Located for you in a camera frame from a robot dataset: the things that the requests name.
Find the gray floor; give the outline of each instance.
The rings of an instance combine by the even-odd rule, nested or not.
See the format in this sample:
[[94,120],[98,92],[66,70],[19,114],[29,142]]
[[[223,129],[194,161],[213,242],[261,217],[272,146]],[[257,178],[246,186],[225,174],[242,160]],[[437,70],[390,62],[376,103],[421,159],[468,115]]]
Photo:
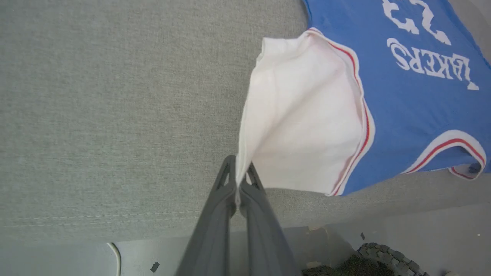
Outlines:
[[[386,244],[416,261],[430,275],[489,274],[491,204],[479,204],[356,223],[288,228],[285,234],[299,266],[336,266],[365,242]],[[232,275],[247,275],[245,234],[232,234]],[[117,243],[124,276],[173,275],[187,238]],[[160,266],[155,273],[152,265]],[[0,275],[115,275],[115,257],[105,244],[0,248]]]

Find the red stripe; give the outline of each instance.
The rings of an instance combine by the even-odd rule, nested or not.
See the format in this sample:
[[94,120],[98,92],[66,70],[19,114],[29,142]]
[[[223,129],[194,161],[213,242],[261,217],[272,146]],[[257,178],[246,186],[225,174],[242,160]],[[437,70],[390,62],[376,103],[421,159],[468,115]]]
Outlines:
[[414,171],[417,171],[418,169],[420,169],[420,167],[429,159],[429,158],[433,158],[433,154],[435,154],[436,151],[438,151],[439,149],[445,147],[445,146],[448,146],[450,144],[453,144],[453,143],[463,143],[465,144],[466,146],[468,146],[473,152],[475,155],[477,155],[479,157],[479,159],[482,161],[482,163],[484,163],[484,158],[465,140],[463,139],[460,139],[460,138],[455,138],[455,139],[451,139],[451,140],[448,140],[447,142],[445,143],[442,143],[440,145],[438,145],[436,148],[434,148],[426,157],[425,159],[423,159],[423,161],[421,161],[414,169],[408,171],[407,173],[411,173],[411,172],[414,172]]
[[461,174],[461,173],[457,172],[457,171],[455,170],[455,168],[454,168],[454,167],[452,167],[452,172],[454,172],[454,174],[458,174],[458,175],[460,175],[461,177],[465,177],[465,178],[467,178],[467,179],[474,179],[473,177],[469,177],[469,176],[467,176],[467,175],[465,175],[465,174]]

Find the basketball jersey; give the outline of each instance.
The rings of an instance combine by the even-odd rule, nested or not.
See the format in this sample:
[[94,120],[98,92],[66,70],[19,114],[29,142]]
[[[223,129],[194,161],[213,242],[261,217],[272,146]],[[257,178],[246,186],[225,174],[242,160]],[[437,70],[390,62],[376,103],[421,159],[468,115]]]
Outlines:
[[362,139],[327,195],[402,173],[491,171],[491,68],[447,0],[304,2],[308,32],[345,60],[361,93]]

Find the jersey number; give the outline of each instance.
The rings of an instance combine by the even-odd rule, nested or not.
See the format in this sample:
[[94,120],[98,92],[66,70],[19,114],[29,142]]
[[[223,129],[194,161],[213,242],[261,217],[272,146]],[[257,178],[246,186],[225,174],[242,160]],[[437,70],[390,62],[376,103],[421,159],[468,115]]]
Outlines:
[[[448,39],[447,35],[443,31],[431,30],[431,20],[433,19],[434,15],[433,12],[430,10],[430,7],[428,7],[428,4],[426,4],[422,0],[409,0],[409,2],[413,5],[420,5],[424,8],[423,20],[421,22],[421,25],[426,31],[430,33],[433,37],[435,37],[438,41],[447,45],[452,45],[450,43],[450,39]],[[419,34],[419,29],[414,24],[413,19],[406,18],[406,22],[402,23],[397,18],[392,17],[392,11],[399,10],[399,6],[396,3],[389,2],[389,0],[382,0],[382,7],[385,16],[388,17],[392,22],[394,22],[394,24],[397,25],[398,28],[405,29],[406,31],[413,34]]]

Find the gray fabric surface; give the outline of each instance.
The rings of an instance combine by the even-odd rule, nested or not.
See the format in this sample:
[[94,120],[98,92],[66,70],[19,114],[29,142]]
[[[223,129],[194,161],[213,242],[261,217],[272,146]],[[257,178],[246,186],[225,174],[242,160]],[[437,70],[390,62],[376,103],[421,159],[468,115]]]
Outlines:
[[[484,17],[452,3],[489,57]],[[0,243],[189,235],[237,150],[262,37],[305,27],[300,0],[2,1]],[[296,226],[488,201],[490,180],[441,171],[348,197],[268,195]]]

